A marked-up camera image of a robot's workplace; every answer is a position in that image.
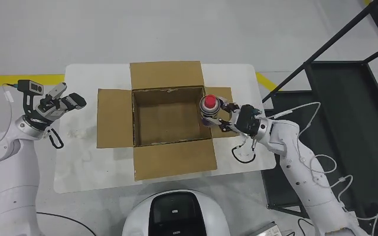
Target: white table surface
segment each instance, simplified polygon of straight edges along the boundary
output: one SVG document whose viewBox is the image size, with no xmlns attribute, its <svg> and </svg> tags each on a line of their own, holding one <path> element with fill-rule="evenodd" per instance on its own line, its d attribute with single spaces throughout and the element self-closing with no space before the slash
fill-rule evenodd
<svg viewBox="0 0 378 236">
<path fill-rule="evenodd" d="M 263 110 L 252 65 L 202 64 L 202 71 L 205 86 L 231 87 L 234 102 L 251 104 Z M 66 68 L 64 80 L 68 86 L 65 94 L 77 93 L 83 96 L 87 106 L 67 113 L 60 119 L 59 134 L 65 147 L 57 152 L 54 189 L 58 193 L 259 171 L 272 169 L 276 165 L 273 153 L 260 144 L 256 147 L 256 159 L 253 162 L 239 163 L 233 158 L 231 148 L 241 144 L 243 139 L 218 138 L 213 139 L 217 170 L 134 181 L 132 147 L 96 148 L 97 90 L 130 90 L 129 64 L 72 64 Z M 251 140 L 244 145 L 245 153 L 251 152 L 250 143 Z"/>
</svg>

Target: gray floor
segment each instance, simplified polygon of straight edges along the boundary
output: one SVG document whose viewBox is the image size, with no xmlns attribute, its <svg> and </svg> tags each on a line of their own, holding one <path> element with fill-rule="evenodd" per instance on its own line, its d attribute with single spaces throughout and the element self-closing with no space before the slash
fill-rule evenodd
<svg viewBox="0 0 378 236">
<path fill-rule="evenodd" d="M 3 1 L 0 74 L 62 74 L 72 63 L 201 60 L 249 63 L 279 83 L 362 7 L 362 0 Z M 376 27 L 366 19 L 321 59 L 366 58 L 378 51 L 377 38 Z M 371 66 L 377 74 L 378 63 Z M 308 89 L 305 76 L 285 89 Z M 21 114 L 21 106 L 13 110 L 15 116 Z M 60 195 L 53 190 L 55 150 L 48 140 L 36 147 L 41 169 L 37 209 L 83 221 L 98 235 L 120 235 L 133 206 L 174 188 L 215 198 L 232 235 L 245 235 L 271 221 L 284 234 L 300 234 L 297 217 L 266 209 L 260 172 Z M 46 235 L 90 235 L 64 219 L 38 219 Z"/>
</svg>

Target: open cardboard box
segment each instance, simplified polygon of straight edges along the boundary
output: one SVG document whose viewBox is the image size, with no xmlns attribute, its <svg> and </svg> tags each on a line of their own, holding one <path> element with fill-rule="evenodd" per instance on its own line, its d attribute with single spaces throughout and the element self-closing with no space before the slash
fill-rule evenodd
<svg viewBox="0 0 378 236">
<path fill-rule="evenodd" d="M 136 181 L 217 169 L 212 138 L 235 134 L 203 126 L 199 101 L 232 101 L 231 89 L 205 87 L 199 61 L 131 63 L 130 71 L 131 91 L 99 89 L 97 148 L 133 147 Z"/>
</svg>

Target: white robot body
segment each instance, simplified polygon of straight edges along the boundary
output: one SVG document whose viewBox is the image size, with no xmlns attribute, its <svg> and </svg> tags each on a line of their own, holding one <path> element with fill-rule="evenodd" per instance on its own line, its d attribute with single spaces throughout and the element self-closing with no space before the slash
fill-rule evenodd
<svg viewBox="0 0 378 236">
<path fill-rule="evenodd" d="M 190 202 L 198 203 L 200 211 L 193 209 Z M 127 217 L 122 236 L 187 236 L 203 232 L 206 236 L 230 236 L 226 216 L 209 196 L 179 189 L 155 194 L 138 204 Z"/>
</svg>

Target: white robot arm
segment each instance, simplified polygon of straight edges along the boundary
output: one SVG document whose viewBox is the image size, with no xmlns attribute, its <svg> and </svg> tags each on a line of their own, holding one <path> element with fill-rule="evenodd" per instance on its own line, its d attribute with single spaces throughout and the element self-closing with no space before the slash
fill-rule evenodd
<svg viewBox="0 0 378 236">
<path fill-rule="evenodd" d="M 43 86 L 30 80 L 20 80 L 10 86 L 24 93 L 25 115 L 12 122 L 5 135 L 0 133 L 3 137 L 0 140 L 0 235 L 42 236 L 35 210 L 40 171 L 34 141 L 42 138 L 53 121 L 70 110 L 83 108 L 86 102 L 77 94 L 60 98 L 67 88 L 60 83 L 33 109 L 33 96 L 43 95 Z"/>
<path fill-rule="evenodd" d="M 254 141 L 252 150 L 259 142 L 278 154 L 280 166 L 314 223 L 316 235 L 368 236 L 337 201 L 315 154 L 299 141 L 299 126 L 296 123 L 261 117 L 262 112 L 251 105 L 239 108 L 236 103 L 228 103 L 222 97 L 215 102 L 211 102 L 212 99 L 207 102 L 210 107 L 206 107 L 205 102 L 200 104 L 204 124 L 216 124 L 223 132 L 233 131 L 244 137 L 250 136 Z M 218 110 L 215 109 L 217 104 L 220 109 L 229 112 L 230 121 L 216 118 L 214 111 Z"/>
</svg>

